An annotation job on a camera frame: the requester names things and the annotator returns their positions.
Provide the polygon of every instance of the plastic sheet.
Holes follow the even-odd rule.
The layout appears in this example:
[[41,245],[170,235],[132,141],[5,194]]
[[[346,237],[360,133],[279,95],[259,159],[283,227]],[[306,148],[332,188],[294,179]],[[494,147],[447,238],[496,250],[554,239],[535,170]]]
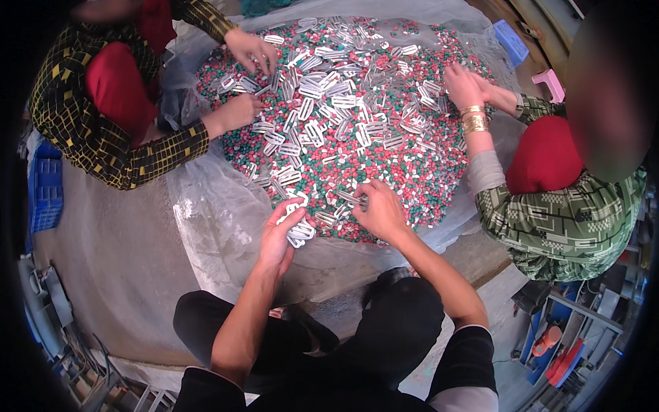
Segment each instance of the plastic sheet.
[[[492,67],[499,85],[510,90],[519,89],[514,70],[503,63],[505,51],[496,41],[492,24],[480,11],[462,0],[312,0],[295,3],[266,16],[232,20],[240,22],[245,30],[253,30],[303,17],[333,15],[407,18],[419,24],[441,24],[454,29],[460,40],[469,42],[474,53]],[[421,26],[421,29],[420,35],[413,37],[389,39],[386,30],[381,30],[380,34],[392,45],[436,43],[436,36],[429,28]],[[178,67],[178,70],[185,70],[185,74],[194,73],[214,46],[214,42],[201,31],[188,31],[185,38],[177,40],[173,50],[175,57],[170,60],[167,70]],[[196,79],[193,84],[189,76],[172,74],[171,78],[183,79],[177,86],[196,89]],[[172,84],[163,79],[165,90],[172,90]],[[186,101],[183,105],[188,108],[188,119],[197,115],[195,107],[204,108],[203,102],[198,100],[200,96],[194,93],[190,95],[188,91],[188,101],[192,103]],[[170,117],[177,115],[174,111]],[[507,115],[497,115],[492,123],[496,147],[505,166],[512,159],[522,127]],[[235,301],[258,258],[262,226],[272,212],[270,199],[260,187],[231,167],[217,141],[213,141],[206,155],[168,173],[167,187],[183,244],[200,287],[222,299]],[[473,197],[469,194],[467,180],[463,179],[443,221],[432,229],[419,230],[418,234],[441,253],[460,234],[478,229],[474,221],[470,221],[475,214]],[[293,262],[319,270],[335,268],[335,274],[342,270],[352,272],[359,264],[371,265],[377,271],[406,264],[402,255],[389,247],[319,237],[300,248]]]

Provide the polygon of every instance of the wire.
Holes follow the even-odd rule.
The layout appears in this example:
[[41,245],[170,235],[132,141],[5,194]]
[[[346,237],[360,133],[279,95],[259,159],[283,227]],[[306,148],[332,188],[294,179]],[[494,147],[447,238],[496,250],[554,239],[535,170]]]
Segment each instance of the wire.
[[588,288],[588,291],[591,292],[593,295],[597,295],[598,292],[593,292],[590,290],[590,279],[586,280],[586,287]]

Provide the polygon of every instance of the black and yellow patterned jacket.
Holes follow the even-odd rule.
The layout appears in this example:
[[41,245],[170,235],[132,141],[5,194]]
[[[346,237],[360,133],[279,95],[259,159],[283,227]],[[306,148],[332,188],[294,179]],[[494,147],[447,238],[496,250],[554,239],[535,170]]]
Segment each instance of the black and yellow patterned jacket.
[[[193,24],[223,42],[236,27],[203,0],[170,0],[172,18]],[[36,129],[73,165],[120,190],[134,189],[208,150],[201,121],[159,140],[130,147],[132,138],[100,113],[88,98],[87,64],[107,44],[126,43],[145,84],[160,68],[147,41],[133,23],[122,26],[67,24],[48,51],[28,103]]]

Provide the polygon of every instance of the hand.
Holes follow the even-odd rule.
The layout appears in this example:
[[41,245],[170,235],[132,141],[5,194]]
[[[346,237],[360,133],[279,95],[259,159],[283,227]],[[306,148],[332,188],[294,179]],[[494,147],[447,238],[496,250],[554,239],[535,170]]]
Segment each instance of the hand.
[[279,225],[277,224],[277,220],[286,215],[286,206],[293,203],[300,204],[302,202],[304,202],[304,199],[298,197],[285,200],[278,204],[263,228],[261,254],[256,264],[261,265],[265,270],[273,270],[277,276],[282,276],[288,270],[293,261],[293,254],[295,253],[295,248],[286,239],[288,230],[300,223],[302,219],[306,219],[307,223],[316,227],[316,221],[302,207],[297,208],[283,222]]
[[[277,50],[270,44],[267,44],[263,39],[251,36],[243,32],[239,27],[230,30],[224,35],[224,41],[229,46],[229,50],[236,58],[238,63],[242,64],[248,72],[256,73],[256,67],[250,60],[249,56],[252,55],[258,60],[258,64],[263,70],[263,74],[269,76],[274,72],[277,66]],[[266,58],[270,62],[270,67],[266,63]]]
[[227,100],[217,110],[201,118],[211,139],[226,132],[251,125],[263,103],[253,94],[243,93]]
[[490,82],[488,82],[486,79],[482,78],[481,76],[478,76],[476,73],[472,71],[466,70],[466,68],[465,68],[465,72],[469,73],[469,76],[471,76],[471,78],[473,78],[476,81],[478,88],[483,93],[483,101],[485,103],[491,104],[492,95],[496,92],[495,89],[497,88],[497,86],[490,84]]
[[485,104],[483,93],[476,80],[457,63],[444,68],[444,81],[449,98],[458,110]]
[[396,192],[391,190],[384,182],[373,180],[360,185],[353,194],[359,197],[368,196],[368,209],[355,205],[353,216],[373,235],[392,243],[399,234],[410,231],[410,227],[403,216],[401,201]]

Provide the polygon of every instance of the blue plastic crate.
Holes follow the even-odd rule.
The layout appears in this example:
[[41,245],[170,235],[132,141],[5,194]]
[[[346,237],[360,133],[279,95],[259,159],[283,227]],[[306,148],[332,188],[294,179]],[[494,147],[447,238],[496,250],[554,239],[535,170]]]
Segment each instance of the blue plastic crate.
[[522,42],[522,39],[505,20],[499,20],[492,26],[494,26],[497,40],[503,44],[508,52],[513,66],[517,67],[522,64],[529,55],[529,48]]
[[62,152],[56,149],[48,140],[44,140],[37,148],[34,157],[39,159],[61,159]]
[[30,231],[57,226],[64,208],[62,161],[34,158],[28,178],[30,193]]

